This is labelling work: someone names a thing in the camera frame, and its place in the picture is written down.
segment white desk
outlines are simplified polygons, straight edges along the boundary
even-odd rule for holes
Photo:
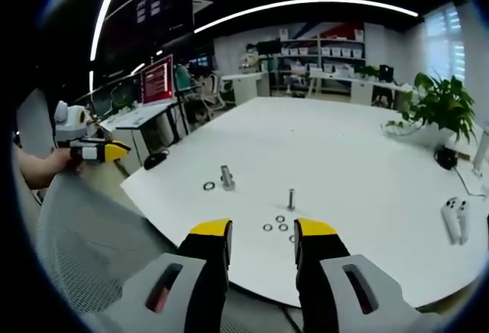
[[[366,106],[371,106],[374,86],[383,87],[385,89],[391,89],[403,93],[413,91],[412,87],[398,86],[394,83],[389,82],[373,82],[364,79],[350,79],[346,77],[339,77],[335,76],[332,73],[326,73],[322,70],[311,70],[309,77],[311,78],[308,92],[309,97],[313,93],[314,85],[316,85],[316,91],[319,90],[321,79],[334,79],[336,81],[351,82],[351,103]]]
[[[264,72],[243,73],[221,77],[222,81],[232,81],[236,105],[241,105],[257,96],[270,96],[268,74]]]
[[[161,134],[168,141],[171,139],[171,143],[177,142],[180,139],[179,134],[185,133],[182,116],[178,120],[172,113],[162,116],[175,104],[176,100],[139,106],[130,112],[113,115],[100,123],[100,126],[107,130],[113,139],[131,147],[129,154],[121,159],[121,164],[128,173],[132,174],[139,169],[150,154],[141,133],[141,127],[151,119],[157,119]]]
[[[196,224],[233,221],[229,279],[269,299],[298,306],[293,220],[334,227],[351,254],[390,274],[412,306],[440,300],[472,282],[487,258],[489,201],[468,197],[457,174],[430,152],[385,137],[396,112],[312,99],[257,98],[172,147],[152,170],[122,188],[153,225],[179,245]],[[222,189],[228,165],[234,192]],[[205,182],[216,188],[204,191]],[[286,210],[289,188],[296,211]],[[470,237],[449,244],[440,209],[468,199]],[[279,231],[283,215],[288,231]],[[264,224],[274,226],[266,232]]]

